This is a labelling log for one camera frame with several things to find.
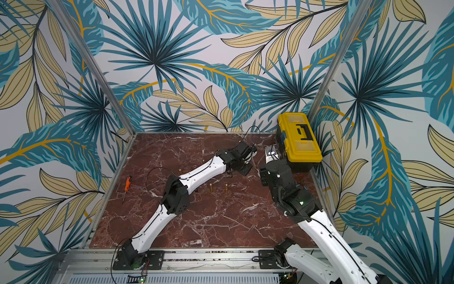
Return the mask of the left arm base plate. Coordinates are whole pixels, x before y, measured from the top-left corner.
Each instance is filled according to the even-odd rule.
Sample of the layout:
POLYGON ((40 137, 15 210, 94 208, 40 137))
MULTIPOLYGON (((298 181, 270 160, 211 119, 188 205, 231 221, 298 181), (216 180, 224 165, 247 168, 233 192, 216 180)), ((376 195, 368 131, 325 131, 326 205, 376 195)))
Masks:
POLYGON ((162 268, 164 251, 150 250, 136 257, 127 257, 122 251, 113 260, 114 271, 159 271, 162 268))

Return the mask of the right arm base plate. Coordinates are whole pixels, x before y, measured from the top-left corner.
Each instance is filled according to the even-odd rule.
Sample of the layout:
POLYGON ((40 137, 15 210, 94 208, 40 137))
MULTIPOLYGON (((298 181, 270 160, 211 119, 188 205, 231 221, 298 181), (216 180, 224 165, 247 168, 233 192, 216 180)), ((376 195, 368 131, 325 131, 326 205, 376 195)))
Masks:
POLYGON ((289 252, 278 252, 275 250, 259 250, 258 255, 252 257, 254 263, 260 265, 260 269, 295 269, 290 266, 286 260, 289 252))

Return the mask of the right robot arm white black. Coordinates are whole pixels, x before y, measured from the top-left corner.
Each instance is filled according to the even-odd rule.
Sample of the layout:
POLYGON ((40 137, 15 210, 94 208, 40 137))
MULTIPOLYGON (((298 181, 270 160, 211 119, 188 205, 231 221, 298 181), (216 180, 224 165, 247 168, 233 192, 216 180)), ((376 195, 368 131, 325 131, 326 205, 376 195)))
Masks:
POLYGON ((294 221, 322 251, 327 262, 286 238, 275 246, 276 264, 295 268, 318 284, 389 284, 353 251, 332 224, 312 193, 294 180, 286 160, 271 160, 260 169, 261 182, 269 187, 276 206, 294 221))

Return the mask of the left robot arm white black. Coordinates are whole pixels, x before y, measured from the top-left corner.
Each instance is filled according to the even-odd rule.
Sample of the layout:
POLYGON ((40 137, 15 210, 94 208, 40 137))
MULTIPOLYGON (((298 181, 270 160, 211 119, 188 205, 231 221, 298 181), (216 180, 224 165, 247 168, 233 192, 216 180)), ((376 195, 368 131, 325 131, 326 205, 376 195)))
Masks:
POLYGON ((190 195, 198 187, 225 172, 236 171, 247 176, 252 168, 249 162, 256 152, 254 145, 249 146, 240 141, 232 149, 218 150, 213 158, 191 172, 180 176, 171 174, 156 212, 135 236, 122 245, 117 264, 123 262, 131 266, 134 262, 143 260, 145 253, 170 221, 188 209, 190 195))

